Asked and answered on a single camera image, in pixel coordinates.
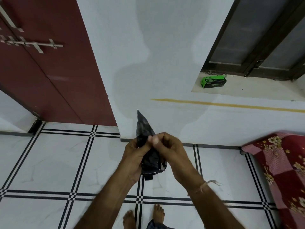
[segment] fingernail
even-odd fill
[[[152,137],[152,144],[154,144],[154,145],[156,145],[156,144],[158,144],[158,142],[159,142],[159,138],[158,138],[158,136],[153,136]]]

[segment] forearm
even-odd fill
[[[117,169],[74,229],[111,229],[131,187],[130,180]]]
[[[189,179],[185,188],[205,228],[245,229],[198,173]]]

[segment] black plastic bag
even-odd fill
[[[147,119],[138,110],[138,123],[137,123],[137,139],[138,147],[142,147],[148,136],[155,135],[155,132],[149,125]],[[167,161],[160,156],[159,152],[151,148],[142,159],[142,175],[145,180],[152,180],[153,175],[161,173],[166,169]]]

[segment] person's left hand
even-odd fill
[[[147,140],[145,145],[137,148],[137,139],[131,140],[125,147],[122,160],[118,168],[128,176],[131,184],[134,185],[139,180],[142,167],[143,156],[151,149],[152,144]]]

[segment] yellow painted line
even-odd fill
[[[248,109],[305,113],[305,110],[303,110],[303,109],[272,108],[272,107],[251,106],[251,105],[241,105],[241,104],[223,104],[223,103],[212,103],[212,102],[192,101],[192,100],[174,100],[174,99],[151,99],[151,100],[172,102],[172,103],[181,103],[181,104],[201,104],[201,105],[213,105],[213,106],[231,107],[231,108],[248,108]]]

